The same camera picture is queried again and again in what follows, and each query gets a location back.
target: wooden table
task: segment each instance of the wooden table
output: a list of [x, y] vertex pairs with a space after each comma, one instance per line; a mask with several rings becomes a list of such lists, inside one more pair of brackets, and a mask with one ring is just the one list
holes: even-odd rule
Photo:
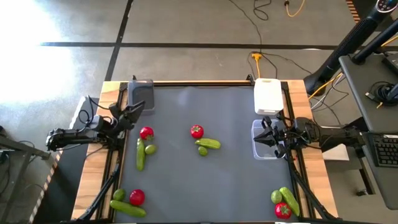
[[[293, 105], [293, 111], [295, 117], [306, 117], [312, 119], [312, 112], [308, 102], [307, 94], [305, 91], [304, 82], [302, 80], [286, 80], [289, 85], [290, 99]], [[230, 83], [242, 83], [241, 80], [230, 80]], [[104, 107], [108, 107], [111, 103], [117, 101], [119, 95], [119, 86], [121, 82], [104, 82], [101, 90], [101, 96], [99, 98], [99, 104]], [[127, 102], [127, 94], [123, 95], [123, 105]], [[97, 114], [101, 116], [111, 116], [108, 110], [98, 108]], [[88, 146], [87, 153], [91, 153], [98, 149], [100, 145], [90, 144]], [[103, 180], [104, 166], [107, 156], [107, 150], [101, 150], [85, 161], [83, 172], [81, 174], [80, 186], [76, 196], [75, 207], [73, 208], [72, 218], [78, 218], [84, 213], [84, 211], [91, 205], [94, 198], [97, 196], [101, 188], [101, 182]], [[303, 158], [305, 162], [305, 168], [307, 171], [308, 181], [312, 192], [319, 199], [321, 204], [335, 217], [338, 216], [331, 191], [328, 173], [326, 171], [325, 162], [323, 160], [322, 152], [319, 149], [306, 148], [303, 150]], [[108, 206], [111, 199], [110, 194], [111, 188], [105, 198], [103, 215], [108, 214]], [[303, 216], [308, 217], [308, 208], [305, 195], [300, 189], [300, 199], [303, 208]]]

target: white device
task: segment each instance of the white device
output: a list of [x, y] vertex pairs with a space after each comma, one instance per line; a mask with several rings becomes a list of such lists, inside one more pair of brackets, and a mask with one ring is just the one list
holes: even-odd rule
[[261, 115], [275, 115], [284, 109], [280, 81], [258, 78], [254, 84], [254, 110]]

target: black keyboard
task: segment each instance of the black keyboard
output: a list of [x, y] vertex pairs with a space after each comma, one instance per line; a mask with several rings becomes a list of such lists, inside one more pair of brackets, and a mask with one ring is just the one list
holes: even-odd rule
[[373, 142], [376, 166], [398, 167], [398, 136], [387, 138], [386, 136], [371, 135], [370, 142]]

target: gray concrete floor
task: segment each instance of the gray concrete floor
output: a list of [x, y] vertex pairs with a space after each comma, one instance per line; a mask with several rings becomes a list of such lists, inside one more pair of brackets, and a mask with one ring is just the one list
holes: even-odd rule
[[[259, 26], [263, 44], [337, 45], [354, 26], [345, 0], [308, 0], [295, 18], [287, 17], [282, 1], [274, 1], [264, 8], [269, 21], [253, 15], [252, 1], [235, 1]], [[0, 24], [12, 35], [0, 37], [6, 43], [1, 52], [6, 57], [0, 75], [0, 125], [15, 140], [29, 140], [45, 150], [48, 131], [68, 127], [81, 96], [99, 97], [113, 48], [35, 47], [34, 44], [114, 42], [127, 0], [27, 1], [24, 7], [14, 1], [7, 3], [7, 7], [0, 9]], [[295, 11], [299, 4], [291, 1], [291, 10]], [[123, 42], [258, 44], [259, 39], [251, 23], [227, 0], [135, 0]], [[244, 79], [251, 73], [246, 61], [250, 51], [121, 48], [112, 80], [130, 80], [133, 75], [154, 80]], [[315, 71], [331, 53], [327, 50], [265, 52], [295, 60], [309, 71]], [[284, 59], [273, 56], [269, 59], [277, 66], [280, 79], [302, 79], [307, 75]], [[270, 63], [261, 60], [260, 66], [263, 77], [275, 77]], [[346, 81], [338, 88], [350, 92]], [[326, 103], [332, 104], [341, 95], [332, 91]], [[342, 123], [359, 117], [351, 95], [333, 109]], [[337, 124], [329, 110], [316, 112], [314, 116], [320, 124]], [[13, 166], [17, 167], [20, 160], [17, 155], [12, 158]], [[24, 182], [43, 184], [51, 163], [35, 160]], [[363, 187], [358, 172], [328, 171], [342, 218], [383, 223], [397, 220], [398, 212], [387, 210], [379, 194], [361, 198], [354, 195], [353, 189]], [[18, 201], [9, 221], [28, 219], [39, 191], [35, 187], [27, 190], [25, 194], [30, 197]], [[0, 209], [7, 193], [0, 199]]]

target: red tomato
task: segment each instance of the red tomato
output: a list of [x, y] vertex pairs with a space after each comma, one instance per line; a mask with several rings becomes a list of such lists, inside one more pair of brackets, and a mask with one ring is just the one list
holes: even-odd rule
[[194, 125], [191, 128], [191, 135], [194, 138], [201, 138], [203, 136], [203, 134], [205, 133], [205, 131], [203, 130], [203, 127], [200, 125]]
[[130, 194], [130, 204], [135, 206], [140, 206], [144, 203], [145, 194], [142, 190], [136, 189], [133, 190]]
[[139, 136], [143, 140], [152, 140], [154, 138], [154, 130], [150, 127], [143, 127], [139, 132]]
[[292, 210], [286, 203], [281, 202], [275, 205], [275, 215], [281, 219], [288, 219], [292, 215]]

